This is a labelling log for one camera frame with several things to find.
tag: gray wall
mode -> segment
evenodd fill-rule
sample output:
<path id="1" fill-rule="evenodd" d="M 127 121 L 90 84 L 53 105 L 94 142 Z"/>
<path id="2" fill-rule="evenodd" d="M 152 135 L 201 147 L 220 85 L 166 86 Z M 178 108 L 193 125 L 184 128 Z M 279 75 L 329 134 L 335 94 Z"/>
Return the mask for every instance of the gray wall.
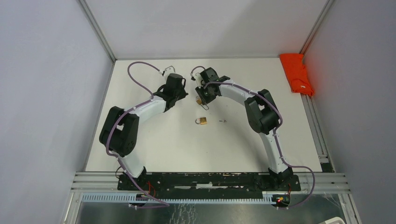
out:
<path id="1" fill-rule="evenodd" d="M 326 0 L 87 3 L 118 59 L 202 58 L 298 52 Z"/>
<path id="2" fill-rule="evenodd" d="M 363 223 L 395 223 L 396 1 L 336 1 L 305 63 Z"/>
<path id="3" fill-rule="evenodd" d="M 111 62 L 75 0 L 2 0 L 0 56 L 0 223 L 59 223 Z"/>

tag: red wire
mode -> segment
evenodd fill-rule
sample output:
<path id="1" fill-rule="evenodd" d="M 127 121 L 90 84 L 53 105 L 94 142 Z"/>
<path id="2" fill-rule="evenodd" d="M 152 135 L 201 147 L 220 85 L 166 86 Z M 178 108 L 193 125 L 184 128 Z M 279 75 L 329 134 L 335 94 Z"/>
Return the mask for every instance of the red wire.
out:
<path id="1" fill-rule="evenodd" d="M 150 194 L 151 188 L 153 188 L 153 190 L 154 190 L 153 197 L 155 197 L 156 196 L 156 189 L 153 187 L 153 185 L 151 185 L 150 181 L 147 182 L 147 183 L 148 183 L 148 193 Z"/>
<path id="2" fill-rule="evenodd" d="M 291 193 L 291 186 L 289 184 L 289 191 L 287 192 L 287 195 L 290 195 L 290 193 Z"/>

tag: glass panel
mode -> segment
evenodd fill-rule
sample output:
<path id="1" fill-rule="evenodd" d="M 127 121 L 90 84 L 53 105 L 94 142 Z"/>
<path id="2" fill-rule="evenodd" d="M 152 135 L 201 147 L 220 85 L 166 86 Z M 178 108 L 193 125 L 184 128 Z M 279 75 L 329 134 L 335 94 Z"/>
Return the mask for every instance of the glass panel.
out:
<path id="1" fill-rule="evenodd" d="M 292 195 L 292 203 L 305 195 Z M 81 203 L 79 224 L 319 224 L 333 217 L 345 220 L 338 195 L 313 195 L 304 205 L 276 210 L 264 204 L 171 204 L 168 208 L 135 210 L 124 203 Z"/>

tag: white table surface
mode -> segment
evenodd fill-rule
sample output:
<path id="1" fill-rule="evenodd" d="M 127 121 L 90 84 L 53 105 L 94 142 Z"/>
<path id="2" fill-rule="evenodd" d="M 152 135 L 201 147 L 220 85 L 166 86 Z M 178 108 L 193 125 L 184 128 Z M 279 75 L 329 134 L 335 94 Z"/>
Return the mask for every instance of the white table surface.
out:
<path id="1" fill-rule="evenodd" d="M 127 74 L 133 61 L 117 61 L 99 118 L 86 171 L 115 171 L 119 164 L 106 155 L 99 134 L 113 106 L 129 109 L 149 98 Z M 187 80 L 189 95 L 177 101 L 169 111 L 139 125 L 134 150 L 149 172 L 267 172 L 268 159 L 263 143 L 248 124 L 240 104 L 217 97 L 205 111 L 195 102 L 195 82 L 190 71 L 197 65 L 214 68 L 219 77 L 226 75 L 252 90 L 267 89 L 284 119 L 279 128 L 282 151 L 292 165 L 305 165 L 321 172 L 318 154 L 300 94 L 292 93 L 279 58 L 261 59 L 179 59 L 145 60 L 159 69 L 173 65 Z M 136 80 L 152 92 L 165 83 L 164 78 L 144 64 L 131 67 Z M 207 125 L 195 119 L 207 118 Z M 294 169 L 307 172 L 305 169 Z"/>

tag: aluminum frame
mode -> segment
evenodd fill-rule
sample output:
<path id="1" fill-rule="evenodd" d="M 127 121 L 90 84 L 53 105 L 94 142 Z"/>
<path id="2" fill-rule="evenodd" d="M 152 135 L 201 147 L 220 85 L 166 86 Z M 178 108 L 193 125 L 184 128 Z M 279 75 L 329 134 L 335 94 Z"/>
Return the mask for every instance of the aluminum frame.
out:
<path id="1" fill-rule="evenodd" d="M 117 60 L 117 58 L 115 57 L 109 43 L 107 42 L 105 35 L 103 34 L 102 30 L 100 29 L 98 22 L 96 21 L 95 17 L 93 16 L 93 13 L 92 13 L 91 9 L 89 8 L 87 2 L 85 0 L 77 0 L 77 2 L 80 4 L 81 9 L 85 13 L 87 20 L 91 24 L 92 29 L 95 32 L 96 36 L 98 37 L 99 42 L 102 44 L 103 49 L 105 50 L 107 56 L 114 63 Z"/>
<path id="2" fill-rule="evenodd" d="M 320 163 L 330 163 L 333 170 L 336 171 L 328 145 L 326 143 L 324 134 L 321 129 L 320 119 L 318 116 L 318 110 L 315 106 L 315 102 L 312 97 L 301 94 L 305 113 L 307 114 L 308 124 L 311 129 L 313 142 L 315 144 L 316 151 L 318 153 Z"/>
<path id="3" fill-rule="evenodd" d="M 333 7 L 334 3 L 335 3 L 335 0 L 327 0 L 327 2 L 325 3 L 325 6 L 323 6 L 322 11 L 320 12 L 318 18 L 316 19 L 310 33 L 308 34 L 307 39 L 305 40 L 305 42 L 300 50 L 300 54 L 305 55 L 307 53 L 309 47 L 311 46 L 311 43 L 315 39 L 316 34 L 318 33 L 320 27 L 322 26 L 323 21 L 327 17 L 327 15 L 328 15 L 330 9 Z"/>
<path id="4" fill-rule="evenodd" d="M 292 194 L 307 194 L 312 187 L 312 175 L 310 173 L 295 173 L 298 175 L 301 184 L 301 191 L 292 192 Z M 314 194 L 338 194 L 342 209 L 348 223 L 361 224 L 361 220 L 356 211 L 351 190 L 348 186 L 347 179 L 343 173 L 315 173 L 316 186 Z M 114 172 L 78 172 L 76 173 L 71 192 L 69 195 L 69 206 L 62 219 L 63 224 L 74 224 L 77 221 L 78 212 L 81 202 L 87 200 L 87 196 L 98 196 L 101 202 L 125 203 L 125 200 L 115 200 L 115 197 L 133 196 L 139 191 L 120 191 L 117 190 L 118 179 Z M 199 203 L 266 203 L 270 204 L 265 198 L 272 194 L 281 194 L 282 192 L 263 191 L 263 201 L 260 200 L 206 200 Z M 186 201 L 174 201 L 173 203 L 186 203 Z"/>

